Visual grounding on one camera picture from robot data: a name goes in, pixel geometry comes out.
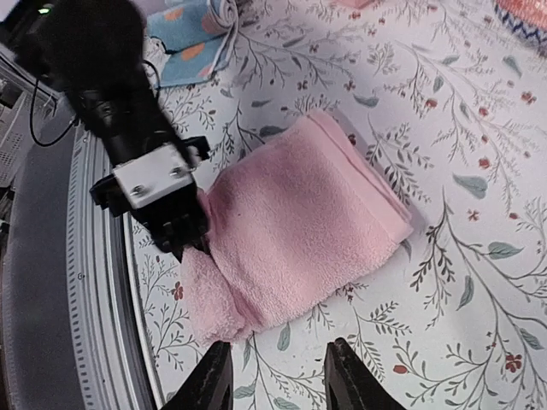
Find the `patterned fabric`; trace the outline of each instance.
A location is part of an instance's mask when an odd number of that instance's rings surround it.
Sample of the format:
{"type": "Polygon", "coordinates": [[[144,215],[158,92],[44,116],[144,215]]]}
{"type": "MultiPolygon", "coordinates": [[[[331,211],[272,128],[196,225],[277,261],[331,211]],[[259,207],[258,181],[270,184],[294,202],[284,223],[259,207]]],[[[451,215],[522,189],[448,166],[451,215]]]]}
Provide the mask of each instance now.
{"type": "Polygon", "coordinates": [[[238,32],[234,0],[182,0],[147,20],[147,34],[170,55],[162,87],[201,83],[224,68],[238,32]]]}
{"type": "MultiPolygon", "coordinates": [[[[234,345],[234,408],[324,409],[326,344],[345,337],[407,408],[546,410],[545,57],[491,0],[252,0],[240,20],[225,70],[162,91],[181,135],[211,142],[200,186],[310,108],[338,107],[420,222],[377,274],[234,345]]],[[[163,63],[154,40],[146,55],[163,63]]],[[[165,399],[204,349],[178,265],[133,234],[165,399]]]]}
{"type": "Polygon", "coordinates": [[[542,28],[538,28],[537,24],[540,27],[547,26],[547,10],[539,13],[534,9],[533,11],[536,13],[533,14],[529,9],[515,7],[516,3],[518,2],[500,0],[495,6],[497,17],[525,44],[544,49],[547,46],[547,32],[542,28]]]}
{"type": "Polygon", "coordinates": [[[535,26],[547,29],[546,0],[496,0],[496,4],[535,26]]]}

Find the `folded towel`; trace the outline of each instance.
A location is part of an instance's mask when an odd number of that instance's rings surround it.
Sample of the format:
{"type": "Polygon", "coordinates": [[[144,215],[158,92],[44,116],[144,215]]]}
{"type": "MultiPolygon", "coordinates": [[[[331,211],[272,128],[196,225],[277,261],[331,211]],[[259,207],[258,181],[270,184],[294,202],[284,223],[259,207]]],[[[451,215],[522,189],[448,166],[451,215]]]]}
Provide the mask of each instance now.
{"type": "Polygon", "coordinates": [[[146,32],[159,38],[171,54],[160,85],[169,87],[207,81],[232,56],[238,33],[234,0],[179,0],[148,17],[146,32]]]}
{"type": "Polygon", "coordinates": [[[295,319],[412,232],[409,211],[322,111],[225,169],[201,201],[211,256],[185,249],[182,277],[203,343],[295,319]]]}

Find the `gray surface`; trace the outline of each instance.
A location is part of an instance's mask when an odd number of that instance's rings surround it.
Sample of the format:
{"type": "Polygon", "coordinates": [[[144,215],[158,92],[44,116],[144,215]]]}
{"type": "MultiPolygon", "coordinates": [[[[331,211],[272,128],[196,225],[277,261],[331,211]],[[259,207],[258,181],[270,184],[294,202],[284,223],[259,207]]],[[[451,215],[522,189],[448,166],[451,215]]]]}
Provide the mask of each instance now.
{"type": "MultiPolygon", "coordinates": [[[[43,133],[58,135],[69,113],[43,133]]],[[[74,131],[50,149],[34,147],[17,181],[3,271],[3,346],[15,410],[79,410],[82,401],[66,279],[68,173],[74,131]]]]}

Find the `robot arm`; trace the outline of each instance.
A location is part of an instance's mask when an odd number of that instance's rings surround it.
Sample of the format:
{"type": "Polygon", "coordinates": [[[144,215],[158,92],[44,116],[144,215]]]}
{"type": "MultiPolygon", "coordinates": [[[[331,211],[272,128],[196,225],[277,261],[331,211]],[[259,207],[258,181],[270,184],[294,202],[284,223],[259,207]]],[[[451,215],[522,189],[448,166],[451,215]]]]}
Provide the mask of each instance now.
{"type": "Polygon", "coordinates": [[[103,142],[113,173],[91,189],[114,216],[125,212],[179,260],[203,248],[207,217],[191,171],[209,158],[205,137],[181,140],[143,68],[144,22],[129,0],[60,0],[16,47],[17,62],[64,91],[103,142]]]}

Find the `red object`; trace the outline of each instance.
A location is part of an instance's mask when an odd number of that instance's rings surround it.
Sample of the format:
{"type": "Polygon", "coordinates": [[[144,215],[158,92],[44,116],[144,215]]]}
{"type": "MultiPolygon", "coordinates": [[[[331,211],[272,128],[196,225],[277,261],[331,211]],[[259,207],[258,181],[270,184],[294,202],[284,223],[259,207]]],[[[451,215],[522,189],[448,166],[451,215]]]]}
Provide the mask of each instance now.
{"type": "Polygon", "coordinates": [[[513,356],[508,354],[505,357],[505,370],[514,373],[522,367],[522,356],[520,354],[513,356]]]}
{"type": "Polygon", "coordinates": [[[182,286],[180,286],[180,282],[177,282],[174,284],[174,289],[171,289],[171,295],[174,296],[175,301],[182,301],[182,297],[184,296],[184,291],[182,286]]]}
{"type": "Polygon", "coordinates": [[[407,367],[403,365],[395,365],[393,367],[393,371],[397,374],[405,374],[409,372],[409,369],[407,369],[407,367]]]}
{"type": "Polygon", "coordinates": [[[482,169],[490,168],[490,160],[488,158],[479,159],[479,167],[482,169]]]}

